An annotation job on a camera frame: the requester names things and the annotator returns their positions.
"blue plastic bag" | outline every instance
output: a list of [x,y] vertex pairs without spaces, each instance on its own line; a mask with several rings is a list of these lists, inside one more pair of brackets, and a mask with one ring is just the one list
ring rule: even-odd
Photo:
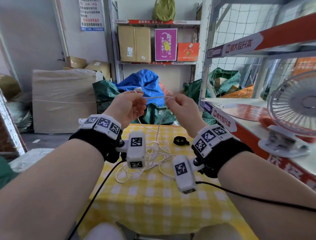
[[[120,83],[113,83],[119,92],[132,91],[137,87],[142,87],[144,97],[163,97],[164,93],[159,86],[159,77],[153,71],[143,69],[133,73]],[[162,107],[165,104],[164,98],[147,99],[147,105],[150,103]]]

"purple poster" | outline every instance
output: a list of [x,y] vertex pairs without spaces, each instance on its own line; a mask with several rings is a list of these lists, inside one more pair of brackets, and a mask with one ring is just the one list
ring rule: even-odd
[[177,60],[177,29],[155,29],[156,61]]

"black cable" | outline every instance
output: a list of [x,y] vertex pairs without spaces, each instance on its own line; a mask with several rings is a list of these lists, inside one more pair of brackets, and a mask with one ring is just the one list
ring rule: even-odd
[[195,182],[195,183],[196,183],[196,184],[201,184],[201,183],[208,184],[208,185],[211,185],[211,186],[213,186],[213,187],[219,188],[219,189],[221,189],[221,190],[223,190],[223,191],[225,191],[225,192],[228,192],[228,193],[231,193],[231,194],[234,194],[234,195],[243,197],[243,198],[248,198],[248,199],[251,199],[251,200],[255,200],[255,201],[258,201],[258,202],[269,203],[269,204],[274,204],[274,205],[279,205],[279,206],[285,206],[285,207],[291,207],[291,208],[296,208],[296,209],[300,209],[300,210],[306,210],[306,211],[310,211],[310,212],[316,212],[316,209],[315,209],[315,208],[305,207],[305,206],[301,206],[301,205],[297,205],[297,204],[292,204],[292,203],[284,203],[284,202],[278,202],[278,201],[273,201],[273,200],[266,200],[266,199],[256,198],[256,197],[252,197],[252,196],[248,196],[248,195],[245,195],[245,194],[242,194],[242,193],[237,193],[237,192],[228,190],[228,189],[226,189],[226,188],[217,186],[217,185],[212,184],[212,183],[209,183],[209,182],[201,182],[201,181],[198,181],[198,182]]
[[93,201],[95,200],[95,198],[97,197],[98,193],[100,192],[101,188],[103,187],[105,181],[109,178],[109,176],[111,175],[111,173],[114,171],[114,169],[121,164],[123,161],[118,162],[113,168],[112,170],[109,172],[109,174],[107,175],[107,177],[104,179],[103,183],[100,185],[99,189],[97,190],[97,192],[95,193],[93,199],[91,200],[91,202],[89,203],[87,209],[84,211],[82,217],[80,218],[79,222],[77,223],[77,225],[75,226],[75,228],[72,230],[71,234],[69,235],[69,237],[67,238],[67,240],[71,240],[71,238],[73,237],[73,235],[75,234],[75,232],[77,231],[79,225],[81,224],[83,218],[85,217],[85,215],[87,214],[89,208],[91,207]]

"hand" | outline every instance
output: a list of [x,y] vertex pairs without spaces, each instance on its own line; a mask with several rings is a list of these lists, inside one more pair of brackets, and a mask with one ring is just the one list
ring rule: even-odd
[[104,114],[113,117],[122,127],[127,128],[131,121],[144,115],[147,100],[141,91],[126,91],[117,95]]
[[193,99],[183,94],[178,94],[173,96],[173,98],[168,98],[165,103],[190,137],[195,138],[198,132],[207,126]]

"desk fan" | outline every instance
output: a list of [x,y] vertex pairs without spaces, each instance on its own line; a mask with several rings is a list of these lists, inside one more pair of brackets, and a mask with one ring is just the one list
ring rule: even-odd
[[280,157],[308,155],[309,144],[296,135],[316,136],[316,71],[283,82],[268,99],[268,111],[278,126],[268,127],[269,137],[259,147]]

